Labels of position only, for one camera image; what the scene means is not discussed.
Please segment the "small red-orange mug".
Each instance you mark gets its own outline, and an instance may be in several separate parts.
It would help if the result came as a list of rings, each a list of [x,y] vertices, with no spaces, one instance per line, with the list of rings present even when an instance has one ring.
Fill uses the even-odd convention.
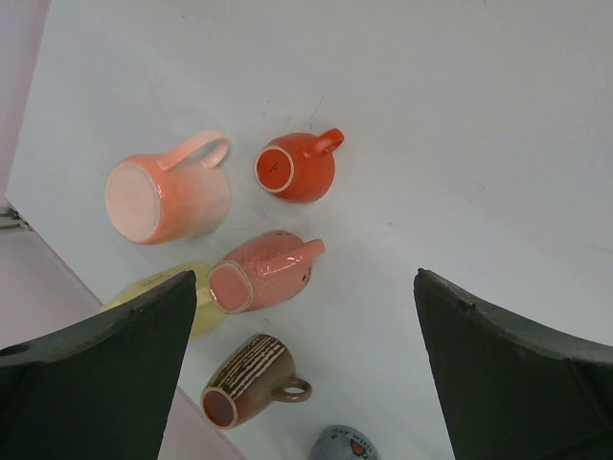
[[[344,140],[338,128],[319,136],[293,132],[273,139],[257,156],[255,177],[263,189],[278,199],[297,203],[317,201],[333,182],[333,152]]]

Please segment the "brown striped mug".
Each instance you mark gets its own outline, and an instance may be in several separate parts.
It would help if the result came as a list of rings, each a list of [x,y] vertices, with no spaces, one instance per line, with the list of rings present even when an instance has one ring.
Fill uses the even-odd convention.
[[[233,429],[273,402],[301,403],[312,395],[309,382],[296,375],[292,354],[269,334],[247,339],[210,378],[200,397],[207,419]]]

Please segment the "grey printed mug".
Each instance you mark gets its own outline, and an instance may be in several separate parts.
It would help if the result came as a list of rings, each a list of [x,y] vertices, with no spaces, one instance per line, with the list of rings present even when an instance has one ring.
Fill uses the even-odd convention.
[[[371,440],[348,425],[326,427],[311,447],[307,460],[379,460]]]

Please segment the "yellow mug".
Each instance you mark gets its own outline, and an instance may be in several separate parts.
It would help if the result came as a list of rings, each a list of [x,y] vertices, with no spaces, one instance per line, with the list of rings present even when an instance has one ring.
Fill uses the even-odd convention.
[[[204,262],[200,261],[187,261],[185,263],[164,269],[138,282],[128,285],[118,292],[113,299],[104,304],[101,311],[107,311],[128,302],[135,297],[148,292],[152,288],[166,282],[176,274],[188,270],[191,270],[196,277],[196,310],[190,340],[208,334],[225,321],[226,314],[218,308],[216,302],[210,295],[210,291],[208,290],[207,277],[211,271],[211,268]]]

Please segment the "large pink mug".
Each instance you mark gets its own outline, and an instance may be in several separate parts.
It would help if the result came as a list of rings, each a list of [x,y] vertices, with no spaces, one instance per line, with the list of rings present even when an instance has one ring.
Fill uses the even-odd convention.
[[[214,232],[226,219],[231,192],[220,163],[231,141],[205,130],[165,153],[128,156],[109,172],[104,205],[115,230],[154,245]]]

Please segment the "pink textured mug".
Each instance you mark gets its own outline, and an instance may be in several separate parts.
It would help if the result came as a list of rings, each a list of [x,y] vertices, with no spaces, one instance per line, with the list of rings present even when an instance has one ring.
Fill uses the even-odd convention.
[[[270,231],[228,253],[212,268],[207,287],[226,314],[275,307],[307,286],[314,260],[325,250],[320,239],[303,241],[288,231]]]

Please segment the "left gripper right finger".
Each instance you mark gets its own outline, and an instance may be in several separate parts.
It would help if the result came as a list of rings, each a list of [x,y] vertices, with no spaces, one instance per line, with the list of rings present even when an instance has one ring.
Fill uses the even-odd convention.
[[[612,349],[420,269],[414,297],[458,459],[609,459]]]

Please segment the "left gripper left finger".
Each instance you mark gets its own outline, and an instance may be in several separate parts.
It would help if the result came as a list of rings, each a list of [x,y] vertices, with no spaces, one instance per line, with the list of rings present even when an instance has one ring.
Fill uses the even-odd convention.
[[[2,458],[157,458],[195,308],[195,274],[182,271],[2,349]]]

